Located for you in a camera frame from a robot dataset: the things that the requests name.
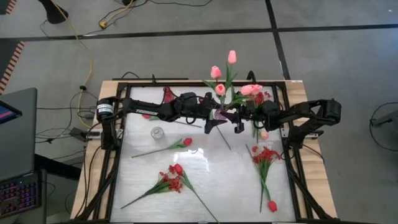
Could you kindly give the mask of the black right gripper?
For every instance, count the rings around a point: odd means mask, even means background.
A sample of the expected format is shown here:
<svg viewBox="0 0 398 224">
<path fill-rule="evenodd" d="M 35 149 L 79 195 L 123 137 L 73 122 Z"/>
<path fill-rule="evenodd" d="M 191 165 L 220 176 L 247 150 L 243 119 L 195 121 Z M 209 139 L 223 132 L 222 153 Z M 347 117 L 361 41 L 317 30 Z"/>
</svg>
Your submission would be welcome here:
<svg viewBox="0 0 398 224">
<path fill-rule="evenodd" d="M 280 114 L 280 106 L 278 103 L 266 100 L 256 106 L 253 100 L 235 100 L 235 113 L 223 112 L 223 116 L 231 123 L 237 123 L 235 133 L 244 131 L 242 120 L 252 121 L 255 128 L 265 128 L 271 130 L 271 118 Z"/>
</svg>

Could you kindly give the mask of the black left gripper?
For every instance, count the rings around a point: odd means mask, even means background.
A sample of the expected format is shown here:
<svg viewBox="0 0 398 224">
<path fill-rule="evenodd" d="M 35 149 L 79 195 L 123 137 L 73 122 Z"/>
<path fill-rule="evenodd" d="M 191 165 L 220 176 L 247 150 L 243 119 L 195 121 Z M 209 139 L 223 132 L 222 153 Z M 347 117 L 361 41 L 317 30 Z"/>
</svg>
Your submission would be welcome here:
<svg viewBox="0 0 398 224">
<path fill-rule="evenodd" d="M 205 93 L 204 96 L 198 96 L 197 118 L 206 120 L 204 132 L 210 134 L 211 130 L 218 125 L 224 124 L 227 120 L 214 119 L 214 110 L 218 103 L 214 100 L 212 93 Z"/>
</svg>

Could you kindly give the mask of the red glass vase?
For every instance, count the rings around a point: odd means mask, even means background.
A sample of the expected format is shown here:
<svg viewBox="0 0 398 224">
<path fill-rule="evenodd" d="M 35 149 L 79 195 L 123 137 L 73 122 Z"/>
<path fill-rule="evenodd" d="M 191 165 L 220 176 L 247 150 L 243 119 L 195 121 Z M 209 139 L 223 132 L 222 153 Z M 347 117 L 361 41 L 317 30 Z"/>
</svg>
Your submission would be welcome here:
<svg viewBox="0 0 398 224">
<path fill-rule="evenodd" d="M 164 87 L 163 102 L 170 103 L 175 99 L 175 95 L 169 86 Z"/>
</svg>

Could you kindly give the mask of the black power adapter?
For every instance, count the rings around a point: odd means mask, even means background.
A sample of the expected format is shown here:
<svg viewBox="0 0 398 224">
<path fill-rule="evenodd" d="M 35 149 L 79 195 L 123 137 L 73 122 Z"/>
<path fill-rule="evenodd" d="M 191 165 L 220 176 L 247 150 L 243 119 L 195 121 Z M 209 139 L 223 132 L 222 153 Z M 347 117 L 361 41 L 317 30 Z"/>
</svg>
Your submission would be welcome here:
<svg viewBox="0 0 398 224">
<path fill-rule="evenodd" d="M 69 135 L 82 142 L 87 142 L 91 140 L 88 130 L 82 130 L 76 127 L 73 127 L 70 130 Z"/>
</svg>

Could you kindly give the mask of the black desk crossbar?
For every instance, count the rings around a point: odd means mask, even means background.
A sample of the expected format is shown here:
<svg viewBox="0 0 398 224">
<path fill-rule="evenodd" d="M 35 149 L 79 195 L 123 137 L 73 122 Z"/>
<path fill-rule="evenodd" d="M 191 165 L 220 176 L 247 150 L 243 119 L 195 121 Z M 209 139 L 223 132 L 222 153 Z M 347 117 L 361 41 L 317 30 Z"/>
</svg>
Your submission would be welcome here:
<svg viewBox="0 0 398 224">
<path fill-rule="evenodd" d="M 35 170 L 46 170 L 51 175 L 56 175 L 70 180 L 79 180 L 81 169 L 72 165 L 58 162 L 54 159 L 36 154 L 34 156 Z"/>
</svg>

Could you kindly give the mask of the black floor stand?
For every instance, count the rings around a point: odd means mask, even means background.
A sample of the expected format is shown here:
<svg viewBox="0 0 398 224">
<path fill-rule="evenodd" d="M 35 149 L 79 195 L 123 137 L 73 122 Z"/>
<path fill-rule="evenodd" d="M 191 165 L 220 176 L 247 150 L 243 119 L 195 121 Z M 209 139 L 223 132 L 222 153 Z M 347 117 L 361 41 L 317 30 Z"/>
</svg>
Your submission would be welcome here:
<svg viewBox="0 0 398 224">
<path fill-rule="evenodd" d="M 51 24 L 60 24 L 68 18 L 68 12 L 51 0 L 38 0 L 46 11 L 46 17 Z"/>
</svg>

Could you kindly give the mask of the grey laptop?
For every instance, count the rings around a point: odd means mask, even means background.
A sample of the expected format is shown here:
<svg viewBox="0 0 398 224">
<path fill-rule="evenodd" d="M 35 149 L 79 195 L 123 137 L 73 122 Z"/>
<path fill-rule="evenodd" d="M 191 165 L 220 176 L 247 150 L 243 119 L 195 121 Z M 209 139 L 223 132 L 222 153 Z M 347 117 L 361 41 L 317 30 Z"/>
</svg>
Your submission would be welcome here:
<svg viewBox="0 0 398 224">
<path fill-rule="evenodd" d="M 0 95 L 0 181 L 34 170 L 37 89 Z"/>
</svg>

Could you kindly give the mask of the backlit keyboard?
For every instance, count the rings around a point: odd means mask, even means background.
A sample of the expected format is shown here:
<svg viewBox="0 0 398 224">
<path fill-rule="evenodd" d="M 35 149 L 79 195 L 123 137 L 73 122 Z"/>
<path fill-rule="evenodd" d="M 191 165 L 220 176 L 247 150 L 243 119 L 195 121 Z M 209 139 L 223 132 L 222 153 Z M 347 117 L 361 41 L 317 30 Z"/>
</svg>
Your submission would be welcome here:
<svg viewBox="0 0 398 224">
<path fill-rule="evenodd" d="M 0 182 L 0 219 L 41 206 L 38 173 Z"/>
</svg>

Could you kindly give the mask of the striped floor mat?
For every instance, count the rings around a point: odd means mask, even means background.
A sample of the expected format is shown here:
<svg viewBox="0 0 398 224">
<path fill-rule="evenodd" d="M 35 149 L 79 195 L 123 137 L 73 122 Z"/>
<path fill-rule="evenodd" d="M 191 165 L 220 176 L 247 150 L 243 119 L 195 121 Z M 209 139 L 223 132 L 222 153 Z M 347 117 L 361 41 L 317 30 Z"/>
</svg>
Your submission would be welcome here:
<svg viewBox="0 0 398 224">
<path fill-rule="evenodd" d="M 24 47 L 24 41 L 0 40 L 0 95 L 4 93 Z"/>
</svg>

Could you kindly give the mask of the black aluminium table frame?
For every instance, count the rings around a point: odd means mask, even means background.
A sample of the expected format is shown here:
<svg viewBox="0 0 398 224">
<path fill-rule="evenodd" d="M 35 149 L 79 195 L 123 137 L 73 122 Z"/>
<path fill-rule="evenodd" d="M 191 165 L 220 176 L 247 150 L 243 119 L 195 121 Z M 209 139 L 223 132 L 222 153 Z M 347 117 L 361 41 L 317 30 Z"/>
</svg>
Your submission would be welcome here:
<svg viewBox="0 0 398 224">
<path fill-rule="evenodd" d="M 114 79 L 104 81 L 100 98 L 126 96 L 131 87 L 193 87 L 202 86 L 200 80 Z M 118 152 L 100 151 L 101 141 L 94 139 L 86 147 L 81 175 L 73 204 L 71 219 L 65 224 L 110 224 L 116 187 Z M 295 176 L 289 179 L 293 206 L 298 223 L 329 224 L 338 220 L 325 166 L 321 160 L 311 159 L 299 150 L 292 151 L 287 160 L 287 171 Z"/>
</svg>

